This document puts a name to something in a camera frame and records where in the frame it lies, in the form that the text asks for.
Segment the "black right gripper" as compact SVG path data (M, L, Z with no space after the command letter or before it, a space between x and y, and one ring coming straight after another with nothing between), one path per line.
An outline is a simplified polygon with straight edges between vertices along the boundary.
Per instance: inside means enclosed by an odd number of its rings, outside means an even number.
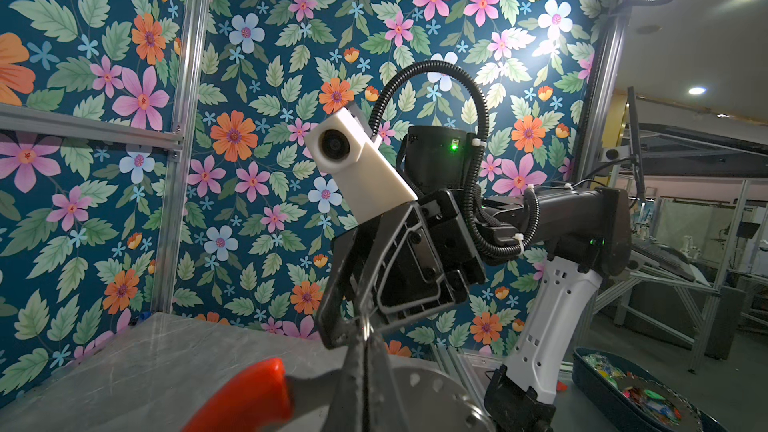
M457 191L439 190L385 212L333 242L316 327L323 344L350 344L365 325L380 334L466 302L485 265Z

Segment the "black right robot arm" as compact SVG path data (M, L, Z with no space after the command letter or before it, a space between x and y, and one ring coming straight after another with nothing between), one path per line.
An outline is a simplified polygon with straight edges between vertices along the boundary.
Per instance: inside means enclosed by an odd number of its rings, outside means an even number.
M474 134L418 126L395 163L347 111L330 116L306 144L332 177L356 219L333 242L329 282L316 312L328 348L365 355L375 332L388 332L462 303L487 266L531 254L539 272L536 300L484 406L505 431L547 431L557 377L590 297L631 255L628 196L623 190L546 187L524 166L501 163L503 179L482 198L472 161Z

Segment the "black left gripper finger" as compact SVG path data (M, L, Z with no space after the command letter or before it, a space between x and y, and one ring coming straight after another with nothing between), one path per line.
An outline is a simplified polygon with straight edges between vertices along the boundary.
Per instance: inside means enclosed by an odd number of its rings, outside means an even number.
M419 365L394 365L382 337L348 347L323 431L494 431L459 382Z

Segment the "red keyring opener tool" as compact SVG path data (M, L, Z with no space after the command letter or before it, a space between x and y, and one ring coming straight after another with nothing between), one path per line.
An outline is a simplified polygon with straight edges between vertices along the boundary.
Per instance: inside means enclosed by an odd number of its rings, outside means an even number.
M341 371L287 373L280 358L251 365L224 384L183 427L193 431L276 431L331 402Z

